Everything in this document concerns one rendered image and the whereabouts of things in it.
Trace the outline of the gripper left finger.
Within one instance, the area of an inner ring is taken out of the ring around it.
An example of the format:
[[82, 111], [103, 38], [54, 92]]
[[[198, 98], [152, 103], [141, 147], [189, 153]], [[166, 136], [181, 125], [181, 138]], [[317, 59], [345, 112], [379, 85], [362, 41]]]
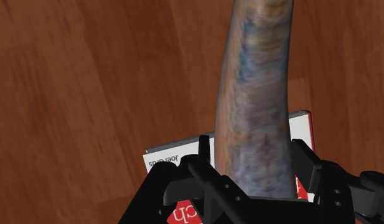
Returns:
[[201, 135], [198, 154], [179, 165], [154, 164], [118, 224], [168, 224], [180, 201], [189, 200], [202, 224], [251, 224], [251, 199], [210, 164], [209, 136]]

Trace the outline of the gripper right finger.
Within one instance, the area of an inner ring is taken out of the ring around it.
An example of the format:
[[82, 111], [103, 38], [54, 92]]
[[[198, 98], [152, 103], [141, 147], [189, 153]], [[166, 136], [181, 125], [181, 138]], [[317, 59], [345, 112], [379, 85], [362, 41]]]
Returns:
[[294, 171], [314, 194], [320, 224], [384, 224], [384, 174], [354, 176], [335, 162], [320, 159], [302, 139], [291, 142]]

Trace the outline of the white and red book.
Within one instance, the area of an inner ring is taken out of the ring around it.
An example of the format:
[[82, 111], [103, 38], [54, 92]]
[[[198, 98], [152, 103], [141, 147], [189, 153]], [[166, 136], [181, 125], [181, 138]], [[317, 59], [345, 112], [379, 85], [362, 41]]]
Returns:
[[[289, 114], [290, 133], [293, 139], [302, 139], [314, 150], [312, 115], [309, 111], [300, 110]], [[181, 157], [198, 153], [198, 136], [174, 141], [168, 144], [146, 149], [143, 155], [146, 170], [150, 171], [157, 162], [172, 162], [180, 164]], [[191, 205], [184, 200], [177, 203], [177, 207], [167, 219], [168, 224], [202, 224], [200, 217]]]

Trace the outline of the multicoloured long tapered cylinder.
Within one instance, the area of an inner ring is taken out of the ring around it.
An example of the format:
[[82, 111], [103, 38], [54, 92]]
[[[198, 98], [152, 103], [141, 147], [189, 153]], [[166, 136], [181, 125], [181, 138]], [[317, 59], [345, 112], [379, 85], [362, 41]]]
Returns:
[[217, 95], [214, 162], [247, 195], [294, 199], [287, 102], [294, 0], [234, 0]]

